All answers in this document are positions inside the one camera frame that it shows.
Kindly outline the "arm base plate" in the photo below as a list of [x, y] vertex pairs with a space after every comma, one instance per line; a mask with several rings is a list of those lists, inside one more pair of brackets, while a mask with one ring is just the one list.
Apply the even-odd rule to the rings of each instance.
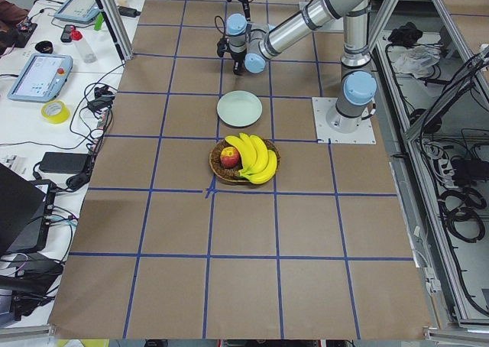
[[307, 31], [343, 32], [343, 19], [335, 18], [322, 0], [299, 3], [302, 20]]
[[316, 140], [320, 144], [376, 144], [368, 107], [356, 118], [336, 109], [336, 98], [312, 97]]

